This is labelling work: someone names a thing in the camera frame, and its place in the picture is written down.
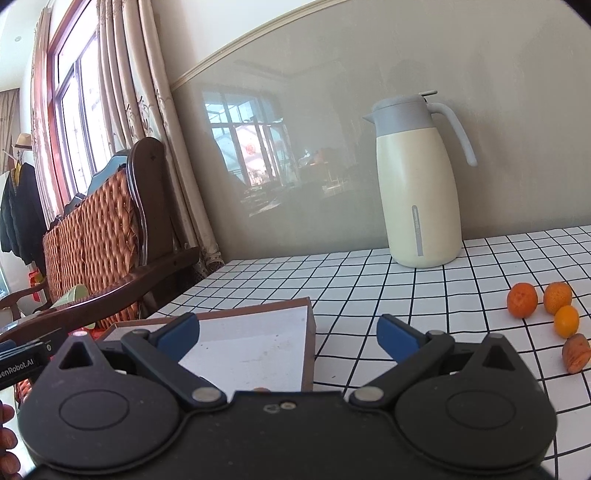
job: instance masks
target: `blue gripper pad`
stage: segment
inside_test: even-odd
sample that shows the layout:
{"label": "blue gripper pad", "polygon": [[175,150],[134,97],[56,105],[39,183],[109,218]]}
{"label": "blue gripper pad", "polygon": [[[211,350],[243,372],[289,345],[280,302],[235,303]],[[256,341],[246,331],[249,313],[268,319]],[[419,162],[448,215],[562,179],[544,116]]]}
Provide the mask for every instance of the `blue gripper pad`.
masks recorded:
{"label": "blue gripper pad", "polygon": [[199,321],[195,314],[186,313],[155,332],[156,348],[175,362],[180,362],[199,341]]}
{"label": "blue gripper pad", "polygon": [[425,335],[390,314],[379,318],[377,335],[380,347],[398,363],[406,360],[427,342]]}

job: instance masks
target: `cardboard box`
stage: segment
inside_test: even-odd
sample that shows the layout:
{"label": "cardboard box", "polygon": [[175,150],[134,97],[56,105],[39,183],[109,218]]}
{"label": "cardboard box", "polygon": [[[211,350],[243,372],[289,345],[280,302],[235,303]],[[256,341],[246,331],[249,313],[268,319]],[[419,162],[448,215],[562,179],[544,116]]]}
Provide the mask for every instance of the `cardboard box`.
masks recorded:
{"label": "cardboard box", "polygon": [[[200,335],[179,362],[206,378],[228,398],[236,390],[311,391],[316,323],[309,298],[196,314]],[[136,329],[158,330],[164,317],[112,325],[102,340]]]}

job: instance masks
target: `finger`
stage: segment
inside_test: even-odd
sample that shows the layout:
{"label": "finger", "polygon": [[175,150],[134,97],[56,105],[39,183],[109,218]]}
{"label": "finger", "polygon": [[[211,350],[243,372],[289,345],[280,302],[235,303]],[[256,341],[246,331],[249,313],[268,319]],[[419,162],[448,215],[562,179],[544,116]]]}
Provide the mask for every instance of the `finger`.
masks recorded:
{"label": "finger", "polygon": [[8,452],[0,458],[0,470],[2,470],[2,472],[7,473],[8,475],[13,475],[18,473],[20,469],[21,462],[18,461],[18,458],[14,453]]}
{"label": "finger", "polygon": [[11,421],[14,418],[14,408],[10,405],[2,405],[2,423]]}
{"label": "finger", "polygon": [[14,447],[17,446],[17,443],[17,436],[14,435],[14,432],[12,430],[0,430],[0,448],[3,448],[5,450],[12,450]]}

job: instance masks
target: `red object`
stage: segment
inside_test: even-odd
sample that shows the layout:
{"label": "red object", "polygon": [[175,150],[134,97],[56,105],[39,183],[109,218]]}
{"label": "red object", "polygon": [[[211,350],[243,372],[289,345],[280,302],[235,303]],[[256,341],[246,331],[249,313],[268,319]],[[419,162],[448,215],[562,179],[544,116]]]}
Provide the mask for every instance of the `red object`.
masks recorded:
{"label": "red object", "polygon": [[246,147],[244,147],[244,150],[246,150],[246,153],[249,155],[254,155],[256,153],[256,147],[253,143],[247,144]]}
{"label": "red object", "polygon": [[[41,273],[39,272],[38,269],[29,272],[29,285],[31,287],[34,287],[35,285],[39,285],[41,282],[43,281],[43,276],[41,275]],[[41,301],[41,297],[39,296],[39,292],[35,292],[33,294],[33,300],[35,301]]]}

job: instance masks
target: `curtain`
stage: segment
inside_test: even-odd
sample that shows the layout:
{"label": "curtain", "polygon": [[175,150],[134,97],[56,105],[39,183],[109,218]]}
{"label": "curtain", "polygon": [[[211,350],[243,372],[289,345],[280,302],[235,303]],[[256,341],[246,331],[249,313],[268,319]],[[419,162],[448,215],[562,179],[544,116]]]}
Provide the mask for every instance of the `curtain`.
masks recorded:
{"label": "curtain", "polygon": [[0,92],[0,173],[10,170],[10,157],[4,152],[12,154],[12,119],[17,107],[18,89]]}
{"label": "curtain", "polygon": [[223,265],[203,205],[160,50],[150,0],[98,0],[99,84],[111,153],[144,137],[165,146],[181,245],[200,247],[200,273]]}
{"label": "curtain", "polygon": [[37,187],[47,226],[57,215],[63,213],[56,172],[53,168],[47,117],[47,46],[50,18],[51,9],[44,8],[35,30],[31,76],[31,143]]}

